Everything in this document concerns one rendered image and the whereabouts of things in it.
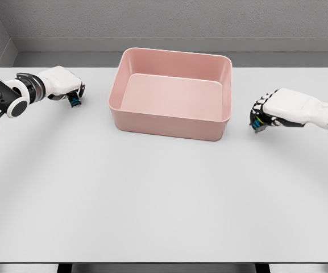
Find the black blue industrial switch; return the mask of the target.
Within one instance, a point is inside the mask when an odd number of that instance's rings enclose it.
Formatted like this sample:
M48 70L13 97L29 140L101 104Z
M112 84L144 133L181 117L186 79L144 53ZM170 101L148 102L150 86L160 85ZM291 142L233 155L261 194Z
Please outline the black blue industrial switch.
M81 105L80 98L76 92L70 92L67 94L67 99L71 107L76 107Z
M267 124L257 114L250 117L250 125L256 133L263 131L267 127Z

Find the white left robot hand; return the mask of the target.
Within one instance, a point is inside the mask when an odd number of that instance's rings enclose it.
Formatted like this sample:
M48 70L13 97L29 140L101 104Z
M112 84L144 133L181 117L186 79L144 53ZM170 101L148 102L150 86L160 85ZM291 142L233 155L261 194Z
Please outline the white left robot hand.
M71 71L57 66L47 69L42 74L46 81L46 95L50 100L63 100L70 92L76 92L79 98L82 98L85 84Z

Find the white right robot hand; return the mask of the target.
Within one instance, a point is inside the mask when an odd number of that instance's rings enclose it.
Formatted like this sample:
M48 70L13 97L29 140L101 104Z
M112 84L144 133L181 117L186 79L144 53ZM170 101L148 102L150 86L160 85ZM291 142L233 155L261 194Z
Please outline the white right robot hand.
M307 94L280 88L258 99L250 110L250 117L257 114L267 127L304 127L308 123L304 107L311 99Z

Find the pink rectangular basket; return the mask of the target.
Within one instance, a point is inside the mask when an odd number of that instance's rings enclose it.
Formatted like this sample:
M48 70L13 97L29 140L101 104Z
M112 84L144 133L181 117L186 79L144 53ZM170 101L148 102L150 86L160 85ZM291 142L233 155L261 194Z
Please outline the pink rectangular basket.
M221 55L129 48L108 106L122 131L218 141L232 113L232 62Z

